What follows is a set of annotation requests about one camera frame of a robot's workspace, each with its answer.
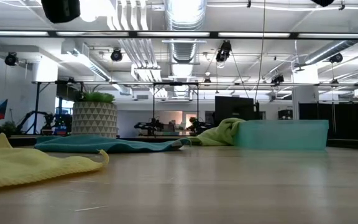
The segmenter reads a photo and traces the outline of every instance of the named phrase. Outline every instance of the air duct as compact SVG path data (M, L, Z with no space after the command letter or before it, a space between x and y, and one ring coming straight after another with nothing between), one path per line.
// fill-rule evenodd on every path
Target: air duct
M354 32L358 32L358 27L353 30ZM324 59L327 59L329 57L332 57L339 52L348 49L349 47L352 47L353 45L357 44L358 40L344 40L344 41L334 41L327 45L325 45L323 48L313 52L312 54L309 54L305 60L304 63L301 64L301 66L305 65L312 65L317 62L320 62Z
M206 0L165 0L165 8L168 30L196 31L201 29L205 19ZM197 44L170 44L172 62L179 63L172 65L172 73L175 76L186 78L191 75L193 65L189 63L194 62L197 49ZM182 91L178 91L177 95L184 96Z

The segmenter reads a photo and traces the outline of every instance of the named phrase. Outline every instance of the plastic storage bin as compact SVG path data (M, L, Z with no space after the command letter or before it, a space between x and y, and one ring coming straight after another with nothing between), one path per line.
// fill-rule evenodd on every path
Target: plastic storage bin
M239 125L234 145L246 149L325 150L328 121L246 121Z

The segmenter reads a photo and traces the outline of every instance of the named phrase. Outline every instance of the monitor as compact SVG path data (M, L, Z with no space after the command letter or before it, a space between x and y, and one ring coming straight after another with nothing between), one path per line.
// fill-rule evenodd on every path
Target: monitor
M255 119L254 99L215 96L215 126L226 118Z

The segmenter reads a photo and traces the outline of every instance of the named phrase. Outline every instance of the wooden table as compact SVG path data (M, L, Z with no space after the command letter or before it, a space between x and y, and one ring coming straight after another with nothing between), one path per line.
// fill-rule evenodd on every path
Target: wooden table
M113 154L102 172L0 190L0 223L354 224L358 150Z

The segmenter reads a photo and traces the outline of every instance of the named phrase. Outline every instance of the white geometric planter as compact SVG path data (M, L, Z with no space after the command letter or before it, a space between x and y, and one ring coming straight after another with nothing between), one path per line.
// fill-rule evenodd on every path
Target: white geometric planter
M97 134L116 138L117 133L116 105L97 102L74 103L71 134Z

